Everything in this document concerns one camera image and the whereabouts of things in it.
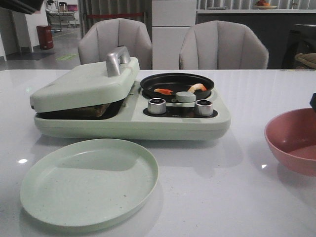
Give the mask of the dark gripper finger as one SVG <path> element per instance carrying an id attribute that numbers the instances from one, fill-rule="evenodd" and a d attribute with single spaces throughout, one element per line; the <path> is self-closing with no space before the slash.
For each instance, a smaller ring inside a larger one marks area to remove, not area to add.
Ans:
<path id="1" fill-rule="evenodd" d="M 310 106 L 312 109 L 316 109 L 316 93 L 312 95 L 312 98 L 310 100 Z"/>

